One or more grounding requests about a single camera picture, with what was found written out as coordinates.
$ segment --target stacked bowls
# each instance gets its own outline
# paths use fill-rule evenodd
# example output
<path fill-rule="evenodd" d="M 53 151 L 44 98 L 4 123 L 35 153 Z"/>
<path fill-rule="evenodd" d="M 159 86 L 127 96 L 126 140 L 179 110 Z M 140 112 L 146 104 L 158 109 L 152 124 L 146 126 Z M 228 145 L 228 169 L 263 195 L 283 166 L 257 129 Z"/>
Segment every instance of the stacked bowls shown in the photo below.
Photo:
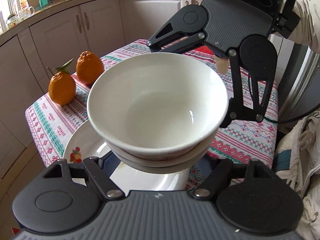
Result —
<path fill-rule="evenodd" d="M 191 167 L 228 109 L 218 74 L 201 61 L 148 53 L 105 71 L 89 93 L 89 120 L 117 157 L 149 173 Z"/>

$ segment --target person's arm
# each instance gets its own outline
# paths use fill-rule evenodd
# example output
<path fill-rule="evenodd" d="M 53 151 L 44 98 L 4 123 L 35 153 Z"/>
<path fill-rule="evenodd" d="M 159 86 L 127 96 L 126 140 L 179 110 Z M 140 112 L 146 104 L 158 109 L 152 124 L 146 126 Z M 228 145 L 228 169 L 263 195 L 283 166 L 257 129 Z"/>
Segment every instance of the person's arm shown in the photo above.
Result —
<path fill-rule="evenodd" d="M 288 39 L 320 53 L 320 0 L 296 0 L 293 11 L 301 20 Z"/>

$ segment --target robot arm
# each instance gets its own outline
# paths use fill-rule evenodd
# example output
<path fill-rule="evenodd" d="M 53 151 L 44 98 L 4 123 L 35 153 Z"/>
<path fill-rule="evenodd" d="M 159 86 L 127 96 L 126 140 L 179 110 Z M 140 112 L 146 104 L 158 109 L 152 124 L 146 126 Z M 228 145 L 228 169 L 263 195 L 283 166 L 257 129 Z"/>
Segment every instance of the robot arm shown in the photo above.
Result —
<path fill-rule="evenodd" d="M 187 191 L 124 192 L 103 170 L 113 153 L 82 163 L 60 159 L 15 198 L 24 228 L 15 240 L 302 240 L 300 197 L 262 162 L 205 162 L 209 175 Z M 83 178 L 87 187 L 71 178 Z M 229 187 L 232 178 L 244 182 Z"/>
<path fill-rule="evenodd" d="M 293 11 L 301 18 L 297 27 L 288 37 L 289 40 L 310 46 L 315 53 L 320 53 L 320 0 L 296 0 Z M 217 70 L 226 74 L 229 67 L 227 58 L 214 57 Z"/>
<path fill-rule="evenodd" d="M 290 36 L 300 21 L 292 10 L 294 4 L 295 0 L 203 0 L 200 6 L 187 5 L 178 11 L 147 45 L 152 52 L 181 54 L 206 45 L 217 57 L 229 58 L 234 97 L 220 127 L 234 119 L 262 122 L 277 64 L 268 36 L 272 32 Z M 182 37 L 187 38 L 164 48 Z M 252 79 L 253 109 L 243 104 L 240 67 Z M 266 83 L 261 99 L 258 81 Z"/>

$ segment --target cable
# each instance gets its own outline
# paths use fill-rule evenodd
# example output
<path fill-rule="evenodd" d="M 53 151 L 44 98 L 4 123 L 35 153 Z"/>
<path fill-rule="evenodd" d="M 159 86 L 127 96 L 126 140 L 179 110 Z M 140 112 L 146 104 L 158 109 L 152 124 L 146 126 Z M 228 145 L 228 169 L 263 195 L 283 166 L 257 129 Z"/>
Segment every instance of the cable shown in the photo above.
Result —
<path fill-rule="evenodd" d="M 320 103 L 317 104 L 314 108 L 312 108 L 311 110 L 309 110 L 308 112 L 304 113 L 304 114 L 301 114 L 295 118 L 292 118 L 292 119 L 289 119 L 289 120 L 281 120 L 281 121 L 274 121 L 274 120 L 271 120 L 267 117 L 264 117 L 264 119 L 266 119 L 267 121 L 269 122 L 272 122 L 272 123 L 288 123 L 288 122 L 294 122 L 294 121 L 297 121 L 297 120 L 300 120 L 304 117 L 306 117 L 307 115 L 311 114 L 312 112 L 316 111 L 318 108 L 320 108 Z"/>
<path fill-rule="evenodd" d="M 248 73 L 248 87 L 249 87 L 249 93 L 250 93 L 250 97 L 251 97 L 251 100 L 253 101 L 253 96 L 252 96 L 252 92 L 251 92 L 251 86 L 250 86 L 250 73 Z"/>
<path fill-rule="evenodd" d="M 248 73 L 248 87 L 249 87 L 249 93 L 250 93 L 250 97 L 251 97 L 251 100 L 253 101 L 253 97 L 252 97 L 252 92 L 251 92 L 251 86 L 250 86 L 250 77 L 251 75 Z M 308 112 L 304 113 L 304 114 L 301 114 L 295 118 L 292 118 L 292 119 L 288 119 L 288 120 L 281 120 L 281 121 L 275 121 L 275 120 L 271 120 L 267 117 L 264 117 L 265 120 L 271 122 L 271 123 L 289 123 L 289 122 L 294 122 L 294 121 L 298 121 L 304 117 L 306 117 L 307 115 L 311 114 L 312 112 L 316 111 L 317 109 L 320 108 L 320 103 L 317 104 L 314 108 L 312 108 L 311 110 L 309 110 Z"/>

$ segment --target tablecloth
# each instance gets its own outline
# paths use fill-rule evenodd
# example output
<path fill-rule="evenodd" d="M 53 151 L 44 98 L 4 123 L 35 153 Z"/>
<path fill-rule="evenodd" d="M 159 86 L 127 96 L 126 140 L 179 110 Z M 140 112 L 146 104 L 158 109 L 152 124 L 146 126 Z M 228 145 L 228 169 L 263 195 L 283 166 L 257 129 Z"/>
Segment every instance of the tablecloth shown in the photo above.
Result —
<path fill-rule="evenodd" d="M 103 56 L 101 60 L 105 70 L 107 70 L 126 58 L 144 53 L 150 53 L 146 46 L 146 40 L 137 40 Z M 204 62 L 216 71 L 212 55 L 195 50 L 186 53 L 186 55 Z M 25 112 L 36 147 L 46 166 L 63 156 L 64 148 L 72 134 L 88 119 L 86 104 L 90 86 L 82 84 L 76 74 L 72 76 L 76 81 L 76 96 L 71 103 L 59 106 L 50 100 L 48 94 L 45 94 Z M 247 72 L 241 70 L 241 76 L 244 103 L 248 107 L 252 107 L 247 86 Z M 231 70 L 229 69 L 226 75 L 220 75 L 220 77 L 227 87 L 228 95 L 233 96 Z M 263 83 L 259 83 L 259 90 L 263 94 Z M 266 112 L 266 116 L 273 120 L 277 120 L 277 100 L 277 86 L 274 83 Z M 251 158 L 257 158 L 271 168 L 276 131 L 276 125 L 265 120 L 261 123 L 234 120 L 227 128 L 219 129 L 207 153 L 214 157 L 231 159 L 234 163 L 248 163 Z M 201 171 L 193 166 L 190 169 L 186 188 L 197 187 L 203 179 L 204 175 Z"/>

